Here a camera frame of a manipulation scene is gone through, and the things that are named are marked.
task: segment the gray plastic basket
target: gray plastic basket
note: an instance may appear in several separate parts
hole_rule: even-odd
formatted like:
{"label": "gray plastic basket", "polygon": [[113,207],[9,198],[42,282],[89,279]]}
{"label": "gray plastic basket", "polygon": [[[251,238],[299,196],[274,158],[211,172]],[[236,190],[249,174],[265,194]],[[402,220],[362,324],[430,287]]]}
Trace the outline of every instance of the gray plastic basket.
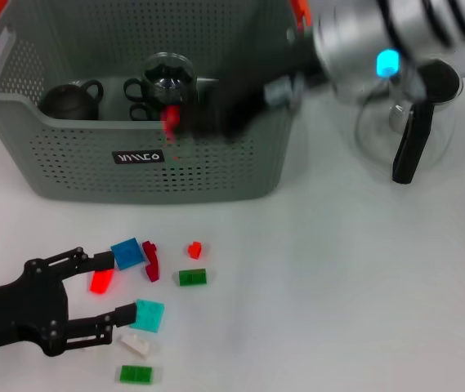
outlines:
{"label": "gray plastic basket", "polygon": [[[288,0],[10,0],[0,14],[0,138],[42,196],[107,203],[257,198],[279,183],[291,126],[282,109],[235,143],[166,144],[159,122],[131,122],[123,81],[160,51],[188,57],[201,78],[231,59],[284,44]],[[45,92],[96,78],[101,120],[48,118]],[[163,163],[116,164],[114,151],[161,149]]]}

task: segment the blue light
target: blue light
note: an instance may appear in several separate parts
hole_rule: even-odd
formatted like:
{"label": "blue light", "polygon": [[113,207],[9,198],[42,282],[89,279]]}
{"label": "blue light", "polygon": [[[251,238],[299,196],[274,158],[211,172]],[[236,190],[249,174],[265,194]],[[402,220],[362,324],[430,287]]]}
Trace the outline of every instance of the blue light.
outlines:
{"label": "blue light", "polygon": [[376,72],[380,78],[391,78],[400,71],[401,58],[398,51],[387,49],[379,53]]}

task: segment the white lego brick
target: white lego brick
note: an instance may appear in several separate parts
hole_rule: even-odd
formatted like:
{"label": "white lego brick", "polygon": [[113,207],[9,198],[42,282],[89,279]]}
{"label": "white lego brick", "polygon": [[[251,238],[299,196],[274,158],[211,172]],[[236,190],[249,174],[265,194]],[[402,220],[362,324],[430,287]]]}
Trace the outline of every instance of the white lego brick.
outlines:
{"label": "white lego brick", "polygon": [[119,341],[122,345],[143,358],[145,358],[150,351],[150,343],[137,335],[122,335]]}

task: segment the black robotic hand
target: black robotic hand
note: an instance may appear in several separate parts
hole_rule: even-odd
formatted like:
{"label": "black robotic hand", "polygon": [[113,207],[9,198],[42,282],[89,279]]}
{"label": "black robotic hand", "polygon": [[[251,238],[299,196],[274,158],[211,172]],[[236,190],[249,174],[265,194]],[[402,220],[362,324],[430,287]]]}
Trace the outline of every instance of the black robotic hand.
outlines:
{"label": "black robotic hand", "polygon": [[69,320],[62,280],[113,268],[112,252],[89,258],[80,247],[45,260],[27,261],[20,278],[0,287],[0,346],[32,341],[54,357],[66,350],[109,345],[114,325],[136,321],[136,304],[93,318]]}

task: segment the blue lego brick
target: blue lego brick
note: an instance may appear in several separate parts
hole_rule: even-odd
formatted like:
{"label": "blue lego brick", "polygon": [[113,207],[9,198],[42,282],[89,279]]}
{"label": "blue lego brick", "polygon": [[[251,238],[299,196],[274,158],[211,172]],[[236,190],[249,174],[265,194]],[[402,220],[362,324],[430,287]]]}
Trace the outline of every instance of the blue lego brick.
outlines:
{"label": "blue lego brick", "polygon": [[114,258],[118,263],[120,271],[126,270],[127,268],[145,261],[143,253],[141,253],[140,245],[137,243],[135,238],[129,239],[124,243],[114,245],[110,249],[114,253]]}
{"label": "blue lego brick", "polygon": [[136,322],[130,328],[141,329],[148,332],[157,332],[165,305],[158,302],[137,300]]}

